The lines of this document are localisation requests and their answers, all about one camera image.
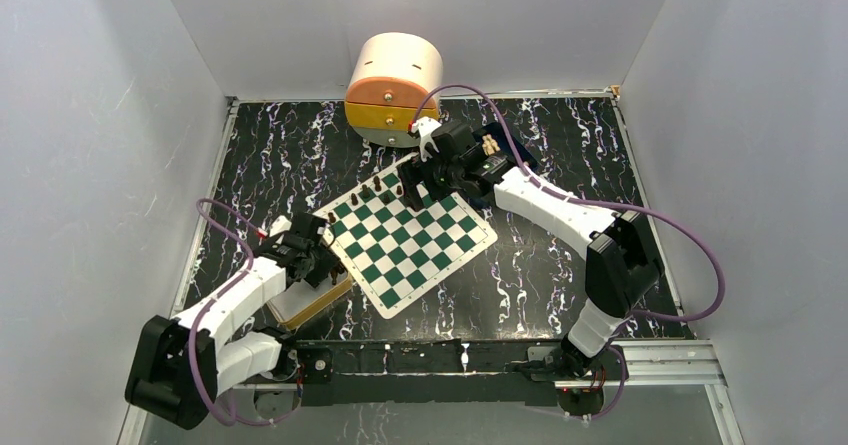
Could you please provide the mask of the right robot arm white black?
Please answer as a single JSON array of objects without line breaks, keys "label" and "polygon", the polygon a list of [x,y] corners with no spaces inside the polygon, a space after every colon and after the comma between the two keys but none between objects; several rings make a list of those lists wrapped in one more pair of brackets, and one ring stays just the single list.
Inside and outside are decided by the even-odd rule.
[{"label": "right robot arm white black", "polygon": [[528,371],[590,378],[603,349],[634,306],[665,273],[648,217],[579,205],[534,177],[533,158],[500,131],[475,131],[459,122],[424,117],[408,127],[419,152],[399,168],[404,203],[424,207],[420,192],[437,201],[454,193],[524,217],[567,243],[585,261],[586,301],[558,351],[533,359]]}]

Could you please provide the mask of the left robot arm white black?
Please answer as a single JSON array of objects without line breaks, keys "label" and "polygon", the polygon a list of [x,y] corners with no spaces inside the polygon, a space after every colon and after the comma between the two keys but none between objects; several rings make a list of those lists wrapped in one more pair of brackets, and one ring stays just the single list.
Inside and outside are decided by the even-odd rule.
[{"label": "left robot arm white black", "polygon": [[125,400],[191,430],[208,415],[230,425],[240,418],[218,404],[226,392],[267,374],[291,383],[327,383],[332,353],[298,342],[289,326],[265,327],[235,338],[238,329],[274,299],[297,288],[328,292],[348,276],[330,249],[327,218],[297,213],[284,219],[226,284],[173,317],[156,315],[141,329]]}]

